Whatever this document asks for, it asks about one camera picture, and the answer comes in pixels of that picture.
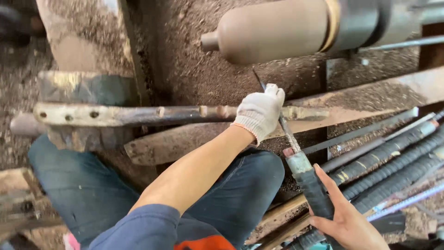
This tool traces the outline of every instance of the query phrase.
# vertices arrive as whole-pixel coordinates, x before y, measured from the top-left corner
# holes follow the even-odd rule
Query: navy sleeve
[[[179,219],[179,211],[175,208],[160,204],[145,205],[101,233],[89,249],[173,249]]]

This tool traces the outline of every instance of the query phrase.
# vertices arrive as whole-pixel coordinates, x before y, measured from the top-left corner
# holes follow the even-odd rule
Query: forearm
[[[243,128],[229,127],[172,164],[144,190],[131,210],[147,204],[164,204],[183,214],[254,139]]]

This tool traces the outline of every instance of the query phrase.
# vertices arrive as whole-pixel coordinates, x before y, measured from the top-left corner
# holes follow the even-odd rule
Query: dirt-covered surface
[[[204,53],[199,47],[200,35],[213,31],[227,10],[260,2],[264,0],[128,0],[137,54],[146,74],[151,104],[238,105],[247,94],[261,91],[252,74],[252,66],[231,65],[218,52]],[[20,1],[14,1],[14,4],[20,4]],[[391,53],[372,52],[372,56],[365,58],[369,61],[367,66],[354,62],[353,67],[349,65],[341,74],[335,75],[329,85],[321,77],[325,71],[325,57],[321,54],[277,60],[254,67],[265,82],[278,84],[287,93],[286,99],[292,100],[325,92],[327,87],[328,90],[342,89],[414,72],[417,55],[417,51],[410,49]],[[31,139],[11,135],[8,126],[18,112],[31,111],[38,97],[35,77],[39,71],[48,69],[56,69],[56,64],[45,40],[32,40],[28,47],[20,49],[0,47],[0,170],[29,166],[26,153]],[[326,128],[307,131],[296,134],[296,138],[305,148],[324,141],[328,135],[336,136],[375,121],[347,123],[328,131]],[[286,147],[289,145],[284,138],[267,140],[261,145],[262,149],[273,151],[281,157]],[[126,160],[113,160],[109,154],[113,153],[101,156],[118,164],[119,172],[139,189],[149,183],[149,179],[143,175],[143,167],[128,169],[127,166],[134,165]],[[310,154],[309,159],[313,163],[323,163],[327,159],[327,152],[322,150]],[[280,201],[298,190],[287,169],[279,194],[285,198]],[[294,221],[301,211],[289,217],[288,221]],[[66,230],[63,226],[53,227],[32,231],[27,236],[42,249],[63,249],[61,235]]]

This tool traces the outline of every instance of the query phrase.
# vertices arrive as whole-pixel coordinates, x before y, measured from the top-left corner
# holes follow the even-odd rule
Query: blue jeans
[[[28,156],[52,205],[83,247],[114,226],[139,198],[93,154],[58,150],[46,135],[31,145]],[[186,214],[214,226],[240,249],[283,179],[284,166],[277,155],[248,149]]]

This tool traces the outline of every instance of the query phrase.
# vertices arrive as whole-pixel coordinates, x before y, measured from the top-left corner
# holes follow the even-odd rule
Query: white work glove
[[[242,100],[232,125],[248,130],[259,145],[276,129],[284,99],[283,89],[276,84],[267,84],[265,93],[252,93]]]

